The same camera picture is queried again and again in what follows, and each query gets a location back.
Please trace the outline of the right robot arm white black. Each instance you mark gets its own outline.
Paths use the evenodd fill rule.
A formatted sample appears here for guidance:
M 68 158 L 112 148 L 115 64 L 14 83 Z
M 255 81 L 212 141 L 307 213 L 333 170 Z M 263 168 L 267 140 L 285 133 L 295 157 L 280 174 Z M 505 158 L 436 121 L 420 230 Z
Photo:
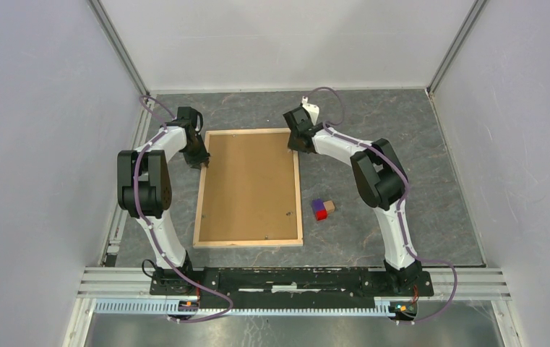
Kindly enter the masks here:
M 318 123 L 318 113 L 317 106 L 306 104 L 283 114 L 291 131 L 288 148 L 326 155 L 351 167 L 358 193 L 379 223 L 388 272 L 386 287 L 395 295 L 406 294 L 422 271 L 405 216 L 408 177 L 389 141 L 349 137 Z

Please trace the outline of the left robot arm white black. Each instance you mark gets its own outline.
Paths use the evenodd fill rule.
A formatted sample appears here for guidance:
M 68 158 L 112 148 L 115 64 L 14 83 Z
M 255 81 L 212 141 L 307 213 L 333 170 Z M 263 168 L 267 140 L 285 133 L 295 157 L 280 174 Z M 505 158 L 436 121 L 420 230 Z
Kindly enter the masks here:
M 203 115 L 190 106 L 178 108 L 177 118 L 166 122 L 145 144 L 118 153 L 117 200 L 143 227 L 155 253 L 151 278 L 167 282 L 177 294 L 189 293 L 195 275 L 181 245 L 169 209 L 173 190 L 168 163 L 181 153 L 190 168 L 207 168 L 210 154 L 200 134 Z

